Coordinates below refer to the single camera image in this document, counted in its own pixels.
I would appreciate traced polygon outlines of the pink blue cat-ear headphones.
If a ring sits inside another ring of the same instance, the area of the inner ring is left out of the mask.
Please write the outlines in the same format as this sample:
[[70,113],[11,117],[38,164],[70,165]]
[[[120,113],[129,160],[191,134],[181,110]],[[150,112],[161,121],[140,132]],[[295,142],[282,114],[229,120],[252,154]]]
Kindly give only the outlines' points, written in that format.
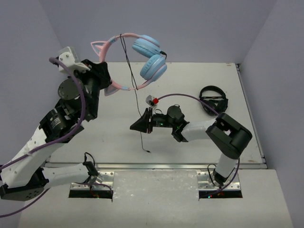
[[99,62],[105,62],[105,57],[110,46],[118,40],[123,41],[124,38],[135,38],[136,40],[132,45],[132,49],[142,56],[148,58],[148,61],[140,70],[140,76],[145,80],[145,82],[141,85],[137,85],[134,88],[131,88],[122,86],[111,79],[111,84],[104,90],[105,96],[112,95],[119,90],[131,91],[145,88],[152,82],[157,81],[167,70],[167,54],[161,50],[160,43],[150,36],[138,35],[135,33],[123,33],[117,36],[113,36],[107,41],[91,42],[91,47],[98,55]]

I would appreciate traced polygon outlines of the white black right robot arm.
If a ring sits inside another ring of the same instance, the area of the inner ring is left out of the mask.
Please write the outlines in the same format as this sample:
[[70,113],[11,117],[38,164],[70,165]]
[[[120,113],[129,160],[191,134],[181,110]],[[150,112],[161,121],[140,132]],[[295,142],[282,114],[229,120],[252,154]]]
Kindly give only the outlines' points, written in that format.
[[226,113],[210,121],[188,122],[178,105],[170,106],[166,114],[154,114],[152,108],[146,108],[142,117],[130,126],[130,130],[152,133],[154,127],[171,128],[171,135],[178,142],[212,140],[221,151],[213,174],[219,186],[227,181],[253,137],[246,127]]

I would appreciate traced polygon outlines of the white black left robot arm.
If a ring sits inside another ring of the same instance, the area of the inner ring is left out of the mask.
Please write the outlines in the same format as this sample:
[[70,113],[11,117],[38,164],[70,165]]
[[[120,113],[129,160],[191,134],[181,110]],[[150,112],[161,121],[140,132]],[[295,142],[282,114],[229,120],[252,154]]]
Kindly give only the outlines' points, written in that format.
[[97,118],[100,91],[110,83],[105,62],[86,59],[80,69],[68,71],[68,78],[58,88],[59,101],[55,107],[43,117],[12,161],[1,166],[1,199],[28,201],[60,185],[77,183],[95,188],[102,184],[102,175],[93,161],[61,168],[47,168],[44,164],[53,152],[83,130],[83,121]]

